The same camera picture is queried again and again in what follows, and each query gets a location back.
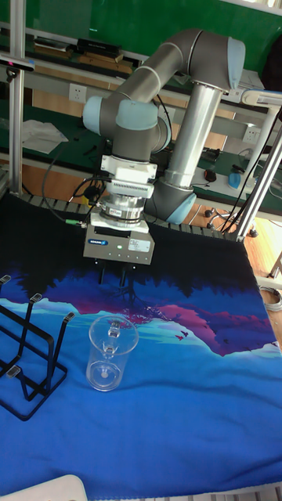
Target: white cloth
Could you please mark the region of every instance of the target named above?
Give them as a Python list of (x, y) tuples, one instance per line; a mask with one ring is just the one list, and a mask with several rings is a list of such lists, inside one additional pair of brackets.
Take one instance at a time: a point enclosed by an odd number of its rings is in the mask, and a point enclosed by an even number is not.
[(27, 120), (23, 123), (22, 141), (24, 148), (49, 154), (68, 139), (53, 124)]

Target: white power socket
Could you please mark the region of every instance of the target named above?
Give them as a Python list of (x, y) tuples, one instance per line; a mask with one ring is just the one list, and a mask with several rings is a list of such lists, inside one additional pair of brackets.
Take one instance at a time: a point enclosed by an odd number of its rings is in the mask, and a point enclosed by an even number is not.
[(86, 103), (87, 87), (84, 85), (70, 84), (69, 100), (76, 103)]
[(247, 130), (244, 133), (243, 142), (249, 142), (250, 144), (256, 144), (258, 139), (259, 139), (260, 131), (261, 131), (261, 129), (259, 127), (255, 127), (254, 125), (251, 125), (251, 126), (248, 125)]

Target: dark blue fabric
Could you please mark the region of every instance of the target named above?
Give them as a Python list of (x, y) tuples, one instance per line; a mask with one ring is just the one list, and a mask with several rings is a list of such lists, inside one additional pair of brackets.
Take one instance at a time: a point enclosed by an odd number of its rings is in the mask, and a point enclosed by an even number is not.
[[(13, 278), (0, 304), (23, 315), (27, 298), (43, 293), (31, 321), (55, 338), (63, 316), (76, 314), (60, 353), (67, 379), (26, 423), (0, 407), (0, 495), (64, 474), (79, 476), (90, 499), (282, 480), (281, 355), (242, 246), (152, 228), (152, 266), (121, 289), (116, 265), (98, 286), (93, 261), (81, 257), (83, 235), (47, 211), (6, 198), (0, 231), (9, 241), (0, 271)], [(211, 270), (212, 259), (222, 271)], [(127, 315), (139, 331), (121, 385), (109, 393), (85, 378), (88, 329), (105, 312)], [(15, 329), (3, 318), (0, 325)], [(0, 358), (13, 349), (0, 333)], [(24, 363), (41, 376), (32, 356)], [(0, 398), (19, 405), (17, 381), (13, 391), (7, 381), (0, 379)]]

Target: green wall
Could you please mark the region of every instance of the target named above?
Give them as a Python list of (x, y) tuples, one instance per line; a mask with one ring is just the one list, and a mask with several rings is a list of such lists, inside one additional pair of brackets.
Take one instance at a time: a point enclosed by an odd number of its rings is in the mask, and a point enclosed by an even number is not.
[[(0, 20), (9, 22), (9, 0), (0, 0)], [(27, 0), (27, 26), (148, 56), (172, 34), (197, 27), (242, 40), (244, 67), (260, 72), (282, 16), (220, 0)]]

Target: clear plastic cup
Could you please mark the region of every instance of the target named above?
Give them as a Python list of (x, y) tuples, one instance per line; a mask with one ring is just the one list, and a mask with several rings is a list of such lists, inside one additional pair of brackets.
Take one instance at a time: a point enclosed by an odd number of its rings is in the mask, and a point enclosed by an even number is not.
[(121, 382), (129, 353), (138, 343), (137, 329), (122, 315), (105, 315), (93, 322), (89, 338), (86, 377), (96, 390), (114, 390)]

